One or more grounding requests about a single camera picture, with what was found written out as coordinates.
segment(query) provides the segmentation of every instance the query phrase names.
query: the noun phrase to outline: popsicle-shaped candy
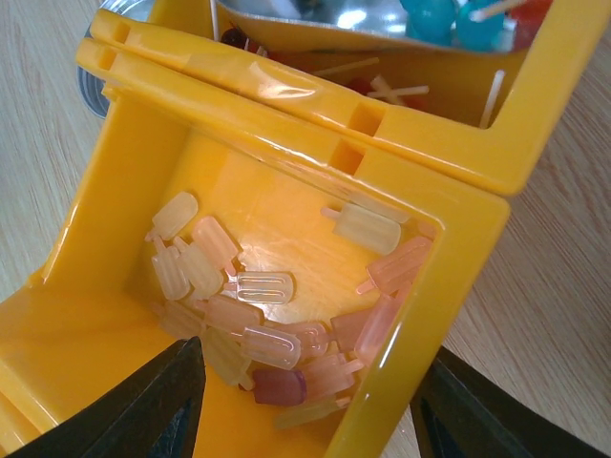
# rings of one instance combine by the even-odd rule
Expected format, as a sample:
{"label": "popsicle-shaped candy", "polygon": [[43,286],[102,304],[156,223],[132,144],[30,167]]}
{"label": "popsicle-shaped candy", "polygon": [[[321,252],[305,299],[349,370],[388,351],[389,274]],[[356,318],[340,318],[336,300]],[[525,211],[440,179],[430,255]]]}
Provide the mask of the popsicle-shaped candy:
{"label": "popsicle-shaped candy", "polygon": [[415,237],[401,244],[392,253],[367,266],[369,280],[356,288],[358,294],[378,288],[392,294],[406,283],[412,283],[431,250],[432,242],[425,237]]}
{"label": "popsicle-shaped candy", "polygon": [[352,203],[344,205],[341,213],[323,207],[321,214],[335,219],[333,234],[350,239],[380,255],[387,255],[394,250],[401,239],[401,226],[398,222]]}
{"label": "popsicle-shaped candy", "polygon": [[240,343],[248,358],[280,369],[292,369],[302,352],[297,337],[264,326],[248,326]]}
{"label": "popsicle-shaped candy", "polygon": [[151,257],[155,273],[165,299],[175,301],[183,298],[191,289],[189,280],[180,270],[177,262],[179,250],[175,246],[166,247],[160,236],[153,237],[157,254]]}
{"label": "popsicle-shaped candy", "polygon": [[238,302],[233,298],[216,294],[207,302],[196,302],[195,308],[204,313],[204,322],[211,327],[239,338],[248,326],[258,326],[263,322],[263,311],[249,303]]}
{"label": "popsicle-shaped candy", "polygon": [[177,339],[190,339],[201,335],[205,329],[200,317],[177,302],[166,302],[158,313],[161,317],[161,329]]}
{"label": "popsicle-shaped candy", "polygon": [[222,287],[222,275],[203,251],[194,242],[189,244],[180,237],[174,237],[174,246],[180,251],[179,267],[191,284],[205,298],[217,293]]}
{"label": "popsicle-shaped candy", "polygon": [[240,301],[284,304],[293,297],[295,286],[292,277],[282,272],[240,272],[224,288],[236,291]]}
{"label": "popsicle-shaped candy", "polygon": [[363,331],[354,345],[356,357],[367,367],[371,366],[389,333],[401,302],[383,294],[373,306]]}
{"label": "popsicle-shaped candy", "polygon": [[306,400],[306,379],[301,370],[255,369],[252,380],[257,404],[296,406]]}
{"label": "popsicle-shaped candy", "polygon": [[289,407],[274,418],[274,427],[276,427],[276,429],[288,429],[290,427],[298,427],[305,423],[321,420],[333,412],[348,407],[349,404],[349,397],[336,400],[333,396],[320,401]]}
{"label": "popsicle-shaped candy", "polygon": [[236,275],[233,259],[238,256],[240,249],[214,217],[200,219],[191,237],[217,269],[225,269],[232,277]]}
{"label": "popsicle-shaped candy", "polygon": [[350,388],[356,382],[352,373],[363,367],[359,360],[347,362],[342,353],[326,355],[301,366],[307,399],[314,401]]}
{"label": "popsicle-shaped candy", "polygon": [[209,327],[201,339],[203,359],[210,364],[219,377],[228,385],[253,388],[253,382],[246,374],[250,358],[244,356],[240,346],[219,329]]}
{"label": "popsicle-shaped candy", "polygon": [[198,212],[198,201],[193,195],[178,193],[153,216],[153,230],[146,236],[151,241],[154,236],[169,240],[182,229]]}
{"label": "popsicle-shaped candy", "polygon": [[366,308],[331,318],[333,330],[329,337],[337,342],[341,352],[348,353],[354,349],[354,344],[356,344],[356,340],[361,335],[371,310],[371,308]]}
{"label": "popsicle-shaped candy", "polygon": [[323,356],[327,351],[329,336],[322,323],[274,323],[269,327],[297,336],[302,343],[302,360]]}

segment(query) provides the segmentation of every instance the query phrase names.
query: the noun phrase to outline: wooden table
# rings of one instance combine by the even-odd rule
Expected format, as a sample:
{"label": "wooden table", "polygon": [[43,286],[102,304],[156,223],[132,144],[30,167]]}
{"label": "wooden table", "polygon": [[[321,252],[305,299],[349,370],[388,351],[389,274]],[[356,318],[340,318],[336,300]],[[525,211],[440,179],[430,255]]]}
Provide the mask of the wooden table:
{"label": "wooden table", "polygon": [[[95,0],[0,2],[0,300],[57,237],[101,126],[74,50]],[[446,346],[611,454],[611,30]],[[404,417],[385,453],[417,456]]]}

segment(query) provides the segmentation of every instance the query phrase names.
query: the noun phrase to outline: translucent popsicle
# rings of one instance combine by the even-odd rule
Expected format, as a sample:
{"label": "translucent popsicle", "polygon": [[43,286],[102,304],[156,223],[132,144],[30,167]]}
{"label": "translucent popsicle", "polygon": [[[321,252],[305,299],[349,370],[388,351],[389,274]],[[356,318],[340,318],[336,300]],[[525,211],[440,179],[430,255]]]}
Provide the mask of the translucent popsicle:
{"label": "translucent popsicle", "polygon": [[203,359],[210,364],[219,377],[228,385],[241,385],[250,390],[254,384],[246,370],[250,358],[244,356],[240,346],[222,331],[209,327],[201,339]]}
{"label": "translucent popsicle", "polygon": [[240,342],[242,354],[280,369],[292,369],[301,357],[301,342],[297,337],[270,327],[248,326]]}
{"label": "translucent popsicle", "polygon": [[191,237],[217,269],[225,269],[231,276],[236,275],[233,259],[238,256],[240,249],[214,217],[200,219]]}
{"label": "translucent popsicle", "polygon": [[347,203],[341,213],[323,207],[321,215],[335,219],[333,234],[350,239],[380,255],[387,255],[394,250],[401,239],[401,226],[398,222],[358,205]]}
{"label": "translucent popsicle", "polygon": [[384,344],[401,302],[383,294],[373,306],[363,331],[354,345],[356,357],[367,367],[371,366]]}
{"label": "translucent popsicle", "polygon": [[403,243],[396,250],[367,266],[369,280],[356,288],[364,294],[373,288],[382,293],[392,294],[406,283],[412,283],[418,275],[431,250],[432,242],[424,237],[415,237]]}
{"label": "translucent popsicle", "polygon": [[203,320],[191,310],[177,302],[168,301],[158,310],[161,329],[176,339],[190,339],[200,336],[205,329]]}
{"label": "translucent popsicle", "polygon": [[348,407],[349,404],[349,397],[338,400],[335,397],[329,397],[320,401],[290,407],[274,418],[274,427],[276,429],[288,429],[321,420],[333,412]]}
{"label": "translucent popsicle", "polygon": [[354,349],[354,344],[356,344],[356,340],[361,335],[371,310],[371,308],[366,308],[331,318],[333,331],[329,337],[337,342],[341,352],[348,353]]}
{"label": "translucent popsicle", "polygon": [[236,291],[240,301],[284,304],[293,297],[295,286],[292,277],[282,272],[240,272],[224,288]]}
{"label": "translucent popsicle", "polygon": [[204,313],[204,322],[211,327],[239,338],[248,326],[258,326],[263,322],[263,311],[254,305],[238,302],[220,294],[212,296],[207,302],[196,302],[195,308]]}
{"label": "translucent popsicle", "polygon": [[166,247],[160,236],[153,237],[157,254],[151,257],[155,273],[165,299],[175,301],[183,298],[191,289],[189,280],[179,268],[179,250],[175,246]]}
{"label": "translucent popsicle", "polygon": [[146,236],[169,240],[182,229],[198,212],[198,201],[189,193],[178,193],[153,216],[153,229]]}
{"label": "translucent popsicle", "polygon": [[222,287],[222,275],[201,249],[193,242],[187,243],[180,237],[174,237],[174,246],[180,251],[179,267],[193,286],[208,298],[219,292]]}
{"label": "translucent popsicle", "polygon": [[272,406],[297,406],[306,400],[306,379],[301,370],[255,369],[255,403]]}
{"label": "translucent popsicle", "polygon": [[274,323],[269,327],[297,336],[302,343],[302,360],[323,356],[327,351],[329,336],[322,323]]}
{"label": "translucent popsicle", "polygon": [[363,367],[359,360],[347,362],[342,353],[326,355],[301,366],[307,399],[314,401],[350,388],[356,382],[352,373]]}

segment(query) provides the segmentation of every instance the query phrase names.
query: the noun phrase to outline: white stick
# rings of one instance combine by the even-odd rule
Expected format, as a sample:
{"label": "white stick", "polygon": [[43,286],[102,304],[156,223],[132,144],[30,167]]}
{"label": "white stick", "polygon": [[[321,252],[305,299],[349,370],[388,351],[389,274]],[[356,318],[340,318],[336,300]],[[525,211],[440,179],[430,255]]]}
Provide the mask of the white stick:
{"label": "white stick", "polygon": [[210,20],[212,21],[212,37],[219,41],[219,18],[217,16],[217,1],[210,0]]}
{"label": "white stick", "polygon": [[[429,86],[414,86],[413,88],[398,88],[392,89],[390,92],[394,95],[420,95],[420,94],[428,94]],[[369,97],[373,98],[382,98],[386,97],[385,93],[380,93],[379,91],[373,91],[372,93],[368,93]]]}
{"label": "white stick", "polygon": [[373,78],[371,81],[371,87],[375,89],[376,92],[380,93],[383,98],[386,98],[388,102],[405,107],[403,100],[392,92],[392,88],[389,86],[389,83],[386,82],[386,79],[384,79],[381,74],[378,74],[375,78]]}
{"label": "white stick", "polygon": [[484,107],[484,113],[481,114],[481,119],[479,120],[480,129],[487,129],[490,125],[490,116],[492,116],[493,110],[495,109],[496,99],[498,98],[500,87],[503,84],[503,78],[505,78],[504,71],[499,70],[495,73],[493,85],[490,88],[488,100],[486,100],[486,106]]}
{"label": "white stick", "polygon": [[501,0],[498,3],[494,3],[489,7],[482,8],[481,10],[471,11],[469,18],[475,22],[482,22],[489,17],[501,14],[507,10],[510,10],[520,5],[524,5],[528,0]]}
{"label": "white stick", "polygon": [[312,72],[312,74],[314,76],[327,76],[328,74],[347,72],[348,70],[360,69],[361,67],[366,67],[368,65],[375,65],[379,63],[380,59],[378,59],[377,57],[372,57],[371,59],[359,60],[358,62],[351,62],[349,64],[338,65],[337,67],[319,70],[317,72]]}

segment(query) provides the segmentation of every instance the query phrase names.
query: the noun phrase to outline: light wood tabletop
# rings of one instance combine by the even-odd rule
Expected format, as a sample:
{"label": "light wood tabletop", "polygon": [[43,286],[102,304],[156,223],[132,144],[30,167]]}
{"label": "light wood tabletop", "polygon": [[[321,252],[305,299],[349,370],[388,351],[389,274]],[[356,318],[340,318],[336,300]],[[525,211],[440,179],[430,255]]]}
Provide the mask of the light wood tabletop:
{"label": "light wood tabletop", "polygon": [[[48,256],[102,121],[74,51],[95,0],[0,2],[0,300]],[[611,454],[611,30],[446,346]],[[418,456],[406,414],[384,456]]]}

